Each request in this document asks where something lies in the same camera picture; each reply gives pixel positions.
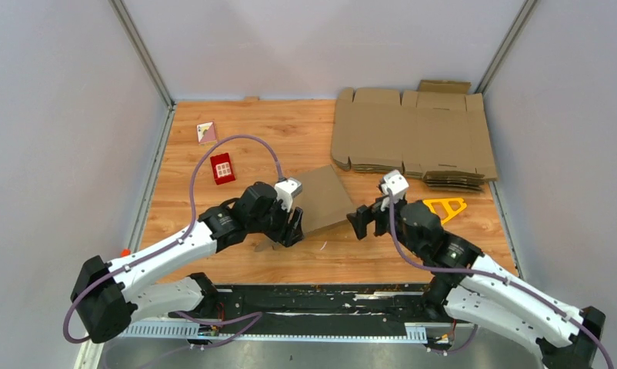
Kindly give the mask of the brown cardboard box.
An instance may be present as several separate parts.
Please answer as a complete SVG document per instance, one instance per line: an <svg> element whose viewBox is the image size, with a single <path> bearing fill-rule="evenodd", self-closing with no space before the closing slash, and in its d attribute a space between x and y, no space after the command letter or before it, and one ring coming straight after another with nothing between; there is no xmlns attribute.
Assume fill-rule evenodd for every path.
<svg viewBox="0 0 617 369"><path fill-rule="evenodd" d="M287 177L290 178L302 184L302 191L292 202L294 208L300 207L303 210L302 241L346 223L346 215L355 210L352 199L332 165Z"/></svg>

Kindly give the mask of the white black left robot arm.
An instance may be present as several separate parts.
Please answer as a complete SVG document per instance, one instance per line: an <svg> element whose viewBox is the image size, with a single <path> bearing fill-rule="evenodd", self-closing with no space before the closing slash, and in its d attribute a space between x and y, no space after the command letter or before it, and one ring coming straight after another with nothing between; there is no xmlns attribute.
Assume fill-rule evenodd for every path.
<svg viewBox="0 0 617 369"><path fill-rule="evenodd" d="M162 284L160 279L201 258L242 243L250 234L263 234L285 247L304 238L303 210L293 205L302 192L295 178L274 185L257 181L238 198L223 201L193 217L186 228L128 256L86 260L72 290L72 313L88 335L100 344L119 336L130 324L176 311L212 316L218 297L208 283L193 277Z"/></svg>

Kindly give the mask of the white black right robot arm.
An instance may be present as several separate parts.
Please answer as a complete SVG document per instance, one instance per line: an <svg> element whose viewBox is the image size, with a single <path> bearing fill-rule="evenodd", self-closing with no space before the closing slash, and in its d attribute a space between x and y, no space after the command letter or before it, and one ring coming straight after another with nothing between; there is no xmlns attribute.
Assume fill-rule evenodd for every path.
<svg viewBox="0 0 617 369"><path fill-rule="evenodd" d="M390 234L409 264L432 273L421 301L428 319L448 316L493 331L526 348L545 368L591 368L596 353L614 366L600 341L604 313L565 304L507 272L477 246L446 231L422 201L378 198L347 219L358 239L373 223L375 235Z"/></svg>

